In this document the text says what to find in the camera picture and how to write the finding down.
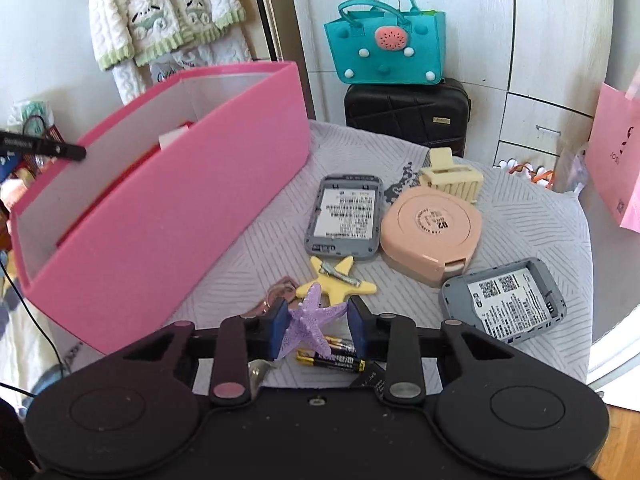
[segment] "drawer handle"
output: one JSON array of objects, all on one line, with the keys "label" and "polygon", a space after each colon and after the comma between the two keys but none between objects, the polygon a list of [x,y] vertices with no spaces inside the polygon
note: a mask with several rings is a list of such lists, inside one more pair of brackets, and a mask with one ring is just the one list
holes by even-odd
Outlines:
[{"label": "drawer handle", "polygon": [[538,124],[536,124],[536,129],[539,132],[549,132],[552,134],[556,134],[557,136],[561,136],[562,132],[559,132],[558,130],[552,130],[551,128],[545,128],[544,126],[539,126]]}]

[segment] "black cable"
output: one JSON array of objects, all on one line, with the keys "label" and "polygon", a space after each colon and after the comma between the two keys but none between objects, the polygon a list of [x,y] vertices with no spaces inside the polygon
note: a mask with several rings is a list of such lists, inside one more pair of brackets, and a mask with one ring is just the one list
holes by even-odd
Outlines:
[{"label": "black cable", "polygon": [[22,294],[20,293],[20,291],[18,290],[18,287],[15,286],[14,280],[11,279],[11,276],[9,276],[9,273],[7,272],[4,264],[2,263],[2,261],[0,260],[0,267],[2,267],[2,270],[4,271],[4,275],[6,276],[6,278],[9,280],[9,283],[11,283],[11,286],[13,287],[15,293],[18,295],[18,298],[20,299],[20,301],[22,302],[22,305],[24,306],[24,309],[27,311],[27,314],[29,314],[29,317],[31,318],[31,320],[33,321],[34,325],[36,327],[38,327],[38,330],[40,330],[40,333],[44,336],[44,339],[47,340],[47,342],[51,345],[51,348],[53,348],[53,351],[56,354],[56,359],[58,359],[58,365],[60,366],[60,377],[64,377],[65,376],[65,367],[62,364],[62,359],[60,358],[60,354],[58,353],[58,349],[56,348],[56,346],[53,344],[53,341],[50,339],[50,337],[47,335],[46,332],[44,332],[44,330],[42,329],[42,327],[38,324],[38,322],[36,321],[36,319],[33,317],[33,314],[31,313],[31,310],[29,310],[29,307],[27,306],[27,303],[24,301],[24,298],[22,297]]},{"label": "black cable", "polygon": [[10,384],[4,384],[4,383],[0,383],[0,386],[2,386],[3,388],[7,388],[9,390],[13,390],[14,392],[18,392],[19,394],[23,394],[27,397],[31,397],[32,399],[35,399],[35,395],[33,395],[32,393],[29,393],[26,390],[23,390],[22,388],[18,388],[17,386],[11,386]]}]

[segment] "striped pattern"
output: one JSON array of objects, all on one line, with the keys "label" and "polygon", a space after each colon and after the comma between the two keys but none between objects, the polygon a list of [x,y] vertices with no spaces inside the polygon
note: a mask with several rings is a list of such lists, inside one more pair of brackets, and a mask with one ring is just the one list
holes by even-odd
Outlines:
[{"label": "striped pattern", "polygon": [[[254,306],[282,276],[308,282],[314,274],[303,237],[320,180],[329,173],[370,173],[390,185],[401,180],[409,162],[412,168],[421,168],[427,155],[424,147],[344,126],[312,122],[311,129],[312,154],[306,166],[210,270],[170,322],[191,319],[198,328],[219,326],[225,317]],[[468,163],[484,174],[476,204],[484,225],[469,270],[528,256],[542,259],[564,295],[567,317],[551,332],[518,348],[584,381],[591,345],[593,271],[587,221],[578,201]],[[366,297],[374,313],[392,311],[412,317],[419,326],[440,325],[438,290],[391,270],[380,256],[356,263],[352,275],[378,285],[379,292]],[[346,318],[327,325],[324,332],[349,336]],[[210,366],[211,362],[200,366],[197,393],[207,391]],[[439,391],[435,360],[424,359],[423,367],[429,393]],[[347,386],[351,380],[351,374],[299,365],[290,355],[271,371],[265,385],[322,388]]]}]

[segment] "purple starfish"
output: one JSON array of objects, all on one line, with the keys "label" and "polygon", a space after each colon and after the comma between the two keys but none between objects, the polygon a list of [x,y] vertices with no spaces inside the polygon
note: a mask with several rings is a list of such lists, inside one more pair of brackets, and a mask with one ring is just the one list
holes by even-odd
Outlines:
[{"label": "purple starfish", "polygon": [[320,283],[316,282],[309,287],[306,298],[298,304],[298,308],[289,311],[291,321],[284,333],[278,358],[296,349],[301,342],[311,346],[321,356],[331,355],[331,347],[324,339],[320,327],[342,316],[347,311],[347,304],[320,308],[321,294]]}]

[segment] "white label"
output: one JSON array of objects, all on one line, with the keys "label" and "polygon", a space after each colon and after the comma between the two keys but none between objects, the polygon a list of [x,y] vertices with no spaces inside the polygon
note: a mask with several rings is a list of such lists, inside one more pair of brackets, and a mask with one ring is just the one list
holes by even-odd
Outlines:
[{"label": "white label", "polygon": [[323,238],[373,238],[373,189],[325,189],[314,236]]},{"label": "white label", "polygon": [[496,339],[536,330],[551,319],[551,312],[527,268],[469,283],[467,287],[484,329]]}]

